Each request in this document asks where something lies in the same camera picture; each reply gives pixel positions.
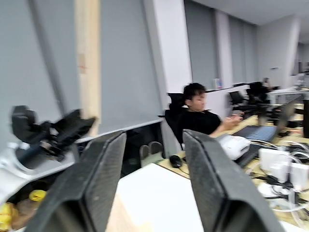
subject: chair headrest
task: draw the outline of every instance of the chair headrest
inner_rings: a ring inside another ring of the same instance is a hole
[[[184,105],[184,99],[182,93],[168,93],[171,104],[169,105],[169,109],[172,111],[179,111]]]

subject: man's hand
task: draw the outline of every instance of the man's hand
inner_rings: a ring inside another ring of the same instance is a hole
[[[235,126],[238,126],[238,124],[242,121],[242,116],[244,115],[243,112],[240,112],[238,115],[232,115],[230,118],[235,122]]]
[[[226,117],[222,122],[223,129],[229,131],[236,126],[236,120],[231,117]]]

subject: bottle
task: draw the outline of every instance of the bottle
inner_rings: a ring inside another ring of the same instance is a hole
[[[27,225],[29,220],[35,215],[41,202],[46,196],[43,190],[34,190],[29,194],[29,198],[17,204],[19,217],[12,221],[12,229],[19,230]]]

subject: white pillar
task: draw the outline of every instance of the white pillar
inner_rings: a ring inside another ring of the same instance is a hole
[[[167,93],[180,93],[192,82],[191,61],[183,0],[144,0],[154,55],[162,110],[168,106]],[[167,155],[180,150],[166,122],[161,124]]]

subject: wooden beam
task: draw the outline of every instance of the wooden beam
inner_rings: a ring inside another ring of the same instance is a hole
[[[100,0],[75,0],[82,118],[98,118],[90,136],[98,134],[101,118],[100,20]]]

